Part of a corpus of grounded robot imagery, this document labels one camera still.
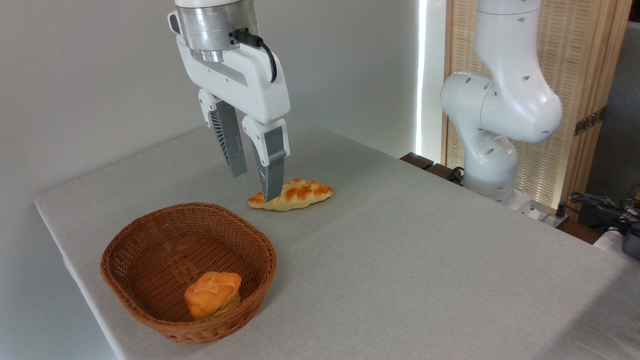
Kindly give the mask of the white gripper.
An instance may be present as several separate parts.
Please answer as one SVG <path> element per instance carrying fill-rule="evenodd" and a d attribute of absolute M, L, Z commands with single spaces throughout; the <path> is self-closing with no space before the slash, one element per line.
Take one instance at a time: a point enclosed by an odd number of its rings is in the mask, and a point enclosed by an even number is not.
<path fill-rule="evenodd" d="M 221 63 L 209 63 L 194 59 L 183 37 L 177 36 L 176 43 L 190 80 L 202 88 L 198 99 L 205 124 L 214 130 L 231 175 L 236 178 L 248 171 L 238 109 L 248 115 L 242 127 L 252 143 L 264 201 L 277 198 L 285 157 L 291 153 L 286 122 L 281 119 L 290 112 L 291 103 L 280 61 L 274 58 L 277 76 L 272 83 L 270 58 L 262 48 L 241 44 L 223 51 Z"/>

